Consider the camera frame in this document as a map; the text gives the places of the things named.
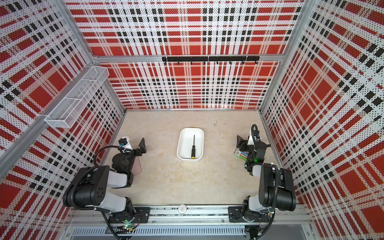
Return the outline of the black yellow screwdriver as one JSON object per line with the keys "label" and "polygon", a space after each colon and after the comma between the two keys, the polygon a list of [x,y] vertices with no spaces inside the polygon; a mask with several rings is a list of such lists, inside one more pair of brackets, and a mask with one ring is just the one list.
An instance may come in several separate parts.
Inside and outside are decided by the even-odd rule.
{"label": "black yellow screwdriver", "polygon": [[195,146],[195,136],[194,136],[192,151],[191,151],[191,158],[194,159],[195,157],[196,157],[196,146]]}

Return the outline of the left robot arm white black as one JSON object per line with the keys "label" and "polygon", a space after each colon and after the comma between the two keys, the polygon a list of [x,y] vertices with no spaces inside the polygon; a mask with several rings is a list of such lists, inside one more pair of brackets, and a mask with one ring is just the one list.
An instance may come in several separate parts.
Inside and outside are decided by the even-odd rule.
{"label": "left robot arm white black", "polygon": [[[107,149],[117,149],[112,166],[97,164],[99,154]],[[147,152],[145,138],[139,147],[133,149],[128,137],[119,139],[117,146],[111,145],[99,149],[93,156],[94,166],[79,169],[63,196],[66,207],[83,211],[98,211],[103,214],[123,214],[132,218],[136,215],[132,201],[120,197],[109,189],[130,188],[134,177],[141,171],[136,159]]]}

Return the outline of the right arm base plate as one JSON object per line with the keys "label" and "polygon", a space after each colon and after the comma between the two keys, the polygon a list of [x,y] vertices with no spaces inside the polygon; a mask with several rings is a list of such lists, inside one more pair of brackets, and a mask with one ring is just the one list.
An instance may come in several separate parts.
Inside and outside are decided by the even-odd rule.
{"label": "right arm base plate", "polygon": [[230,223],[268,223],[270,221],[267,214],[244,211],[242,207],[228,207],[228,215]]}

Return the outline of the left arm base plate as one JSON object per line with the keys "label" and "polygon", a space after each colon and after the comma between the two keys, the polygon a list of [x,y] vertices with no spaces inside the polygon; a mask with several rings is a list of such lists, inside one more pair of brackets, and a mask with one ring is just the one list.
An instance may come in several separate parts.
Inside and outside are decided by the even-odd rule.
{"label": "left arm base plate", "polygon": [[146,224],[150,216],[149,207],[136,207],[129,213],[127,211],[112,213],[109,215],[110,224]]}

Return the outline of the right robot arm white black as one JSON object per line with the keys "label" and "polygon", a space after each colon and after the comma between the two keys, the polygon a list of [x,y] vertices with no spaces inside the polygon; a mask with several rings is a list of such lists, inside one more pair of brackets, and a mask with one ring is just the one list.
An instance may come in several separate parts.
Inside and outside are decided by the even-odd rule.
{"label": "right robot arm white black", "polygon": [[275,210],[292,212],[296,209],[292,172],[265,163],[265,154],[270,147],[270,144],[261,140],[260,131],[255,124],[251,126],[247,140],[237,136],[237,150],[246,154],[245,170],[260,180],[258,193],[243,201],[244,217],[273,213]]}

